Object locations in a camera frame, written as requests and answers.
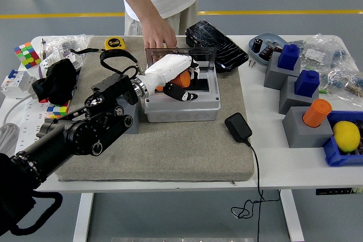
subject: white cable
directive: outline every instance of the white cable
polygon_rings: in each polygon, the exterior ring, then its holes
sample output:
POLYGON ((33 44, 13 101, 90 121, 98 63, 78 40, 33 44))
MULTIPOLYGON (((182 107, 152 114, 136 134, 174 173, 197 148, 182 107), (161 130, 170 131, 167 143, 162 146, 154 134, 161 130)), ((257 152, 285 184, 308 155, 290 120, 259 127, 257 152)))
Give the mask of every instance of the white cable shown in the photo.
POLYGON ((23 99, 19 100, 14 106, 10 108, 10 110, 6 113, 3 125, 0 127, 0 152, 4 153, 8 156, 11 156, 12 154, 9 154, 10 148, 16 142, 18 141, 18 136, 20 129, 19 127, 14 123, 6 123, 6 120, 9 116, 9 114, 14 110, 20 103, 27 100, 29 97, 34 95, 35 93, 31 93, 30 95, 24 97, 23 99))

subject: yellow floor line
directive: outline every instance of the yellow floor line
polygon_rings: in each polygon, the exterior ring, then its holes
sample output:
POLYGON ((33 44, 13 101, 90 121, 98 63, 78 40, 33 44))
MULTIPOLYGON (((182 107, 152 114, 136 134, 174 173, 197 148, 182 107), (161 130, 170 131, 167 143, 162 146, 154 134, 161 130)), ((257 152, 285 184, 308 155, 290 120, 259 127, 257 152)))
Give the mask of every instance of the yellow floor line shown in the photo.
MULTIPOLYGON (((296 15, 296 14, 363 14, 363 10, 261 10, 261 11, 199 11, 199 15, 296 15)), ((124 12, 85 12, 67 14, 0 14, 0 19, 120 17, 124 12)))

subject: gray pedestal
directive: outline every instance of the gray pedestal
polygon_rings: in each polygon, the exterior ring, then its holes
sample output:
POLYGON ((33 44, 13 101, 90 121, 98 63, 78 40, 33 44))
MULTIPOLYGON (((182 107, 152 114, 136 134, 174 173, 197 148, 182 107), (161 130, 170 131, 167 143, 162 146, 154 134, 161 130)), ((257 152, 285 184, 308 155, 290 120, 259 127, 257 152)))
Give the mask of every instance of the gray pedestal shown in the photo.
POLYGON ((132 117, 132 125, 125 132, 125 134, 138 134, 138 128, 140 124, 140 115, 141 115, 141 101, 139 99, 138 103, 135 105, 130 105, 127 101, 122 97, 117 98, 117 103, 124 108, 124 114, 128 114, 132 117))
POLYGON ((288 76, 298 77, 300 75, 301 60, 298 59, 294 70, 288 70, 277 67, 278 58, 281 53, 273 52, 270 62, 268 63, 265 81, 263 86, 271 89, 281 90, 288 76))
POLYGON ((298 78, 288 76, 281 91, 280 104, 278 113, 287 114, 291 107, 308 107, 315 99, 319 98, 319 89, 317 88, 312 97, 300 96, 295 94, 295 82, 298 78))
POLYGON ((302 116, 308 107, 291 107, 282 120, 290 148, 322 147, 333 135, 327 118, 317 128, 306 126, 302 116))

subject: blue tray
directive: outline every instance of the blue tray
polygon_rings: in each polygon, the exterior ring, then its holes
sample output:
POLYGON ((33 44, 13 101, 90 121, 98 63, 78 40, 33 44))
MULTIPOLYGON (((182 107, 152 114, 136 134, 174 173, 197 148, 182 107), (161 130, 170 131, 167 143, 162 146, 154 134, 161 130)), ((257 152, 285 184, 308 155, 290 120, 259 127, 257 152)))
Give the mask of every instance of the blue tray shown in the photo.
MULTIPOLYGON (((355 122, 363 120, 363 112, 332 111, 328 115, 328 121, 334 126, 339 121, 355 122)), ((339 152, 334 136, 323 145, 326 161, 331 167, 342 167, 344 165, 363 164, 363 155, 342 155, 339 152)))
POLYGON ((280 47, 284 47, 284 45, 288 45, 289 43, 286 42, 284 39, 282 39, 279 35, 276 35, 276 34, 273 34, 273 33, 264 33, 264 34, 261 34, 261 35, 258 35, 256 37, 254 37, 253 39, 251 39, 250 42, 248 42, 248 48, 250 50, 250 53, 252 56, 254 56, 261 64, 263 65, 268 65, 268 61, 265 61, 264 59, 262 59, 260 56, 259 56, 259 53, 264 50, 266 48, 266 46, 268 46, 266 44, 266 41, 271 41, 272 43, 273 42, 277 42, 278 45, 280 47), (252 46, 254 44, 254 41, 255 39, 261 39, 262 40, 262 46, 261 46, 261 49, 258 53, 255 53, 252 51, 252 46))

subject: black power adapter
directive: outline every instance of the black power adapter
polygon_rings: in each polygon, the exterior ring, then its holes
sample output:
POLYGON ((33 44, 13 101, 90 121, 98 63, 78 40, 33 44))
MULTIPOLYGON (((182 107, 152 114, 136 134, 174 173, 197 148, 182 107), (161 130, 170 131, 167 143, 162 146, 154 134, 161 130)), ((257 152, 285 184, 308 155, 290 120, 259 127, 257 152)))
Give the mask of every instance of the black power adapter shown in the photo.
POLYGON ((225 125, 236 142, 251 146, 248 138, 252 135, 252 130, 241 113, 232 114, 225 120, 225 125))

